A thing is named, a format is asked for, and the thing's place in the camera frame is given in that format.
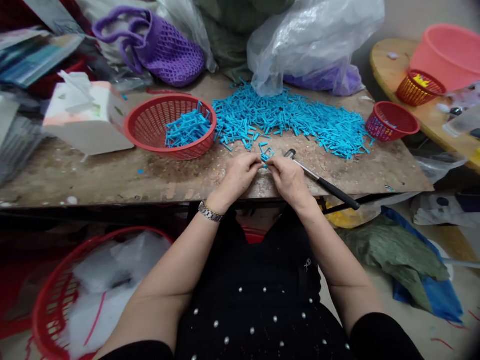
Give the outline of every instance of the hand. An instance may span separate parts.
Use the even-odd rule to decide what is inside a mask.
[[[244,152],[234,157],[217,190],[206,201],[209,209],[224,215],[229,207],[249,188],[255,175],[263,166],[260,157],[252,152]]]
[[[266,164],[278,192],[294,210],[311,203],[314,198],[305,182],[304,170],[297,163],[286,157],[274,156]]]

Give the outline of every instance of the person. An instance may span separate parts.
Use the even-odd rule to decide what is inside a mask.
[[[95,360],[422,359],[303,170],[277,156],[267,165],[288,207],[263,242],[247,244],[229,210],[263,166],[243,153],[140,284]],[[318,266],[343,327],[321,303]]]

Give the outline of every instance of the silver watch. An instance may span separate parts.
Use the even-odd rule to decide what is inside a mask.
[[[216,223],[219,223],[223,220],[223,215],[219,215],[216,212],[210,210],[206,205],[205,201],[202,201],[198,206],[198,212],[205,216],[207,219],[210,219]]]

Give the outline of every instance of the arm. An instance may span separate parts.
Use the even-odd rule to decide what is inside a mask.
[[[262,167],[260,158],[234,158],[206,206],[223,215],[245,192]],[[180,318],[187,309],[212,248],[219,223],[197,213],[182,235],[143,280],[95,360],[124,345],[157,340],[175,353]]]
[[[350,335],[364,315],[385,312],[379,295],[362,265],[330,226],[310,194],[302,168],[284,157],[274,156],[267,164],[278,191],[305,226],[343,327]]]

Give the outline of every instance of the pink bucket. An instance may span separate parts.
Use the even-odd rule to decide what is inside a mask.
[[[480,35],[456,25],[435,24],[423,33],[410,68],[427,72],[450,92],[480,81],[479,59]]]

